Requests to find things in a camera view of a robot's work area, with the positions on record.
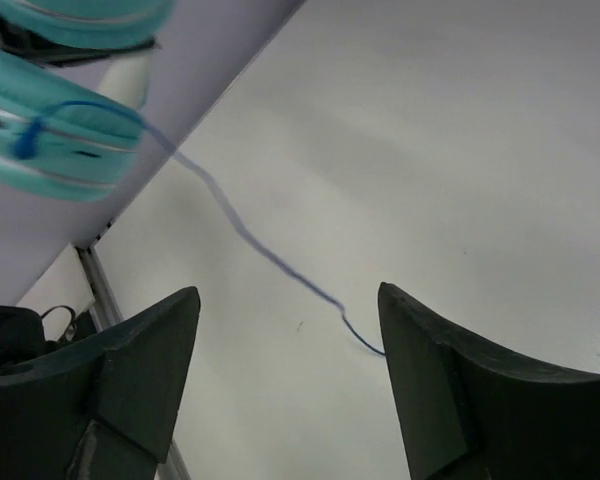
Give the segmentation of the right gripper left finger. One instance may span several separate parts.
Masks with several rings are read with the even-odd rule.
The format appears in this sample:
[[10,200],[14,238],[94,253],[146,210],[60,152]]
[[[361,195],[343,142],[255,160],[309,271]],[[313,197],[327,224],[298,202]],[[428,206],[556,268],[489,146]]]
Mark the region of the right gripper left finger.
[[183,288],[61,346],[0,305],[0,479],[151,479],[167,460],[200,298]]

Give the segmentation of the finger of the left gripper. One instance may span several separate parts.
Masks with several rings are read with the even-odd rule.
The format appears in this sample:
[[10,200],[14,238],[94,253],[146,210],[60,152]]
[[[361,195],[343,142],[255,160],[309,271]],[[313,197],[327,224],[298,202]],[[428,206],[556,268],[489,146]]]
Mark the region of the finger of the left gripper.
[[149,81],[149,51],[121,55],[110,62],[97,92],[128,108],[139,110],[146,102]]

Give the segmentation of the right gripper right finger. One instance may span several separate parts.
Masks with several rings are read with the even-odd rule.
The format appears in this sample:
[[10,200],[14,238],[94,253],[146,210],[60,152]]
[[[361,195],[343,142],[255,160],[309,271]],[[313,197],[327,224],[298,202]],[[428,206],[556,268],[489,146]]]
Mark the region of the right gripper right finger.
[[381,334],[414,479],[600,479],[600,374],[537,360],[395,285]]

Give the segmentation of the teal cat-ear headphones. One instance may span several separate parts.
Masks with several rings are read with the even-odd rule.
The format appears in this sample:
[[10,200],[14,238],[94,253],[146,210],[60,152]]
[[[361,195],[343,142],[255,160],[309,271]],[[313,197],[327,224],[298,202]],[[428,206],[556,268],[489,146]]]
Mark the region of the teal cat-ear headphones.
[[97,92],[117,56],[150,52],[170,1],[0,1],[0,182],[93,202],[132,168],[146,125]]

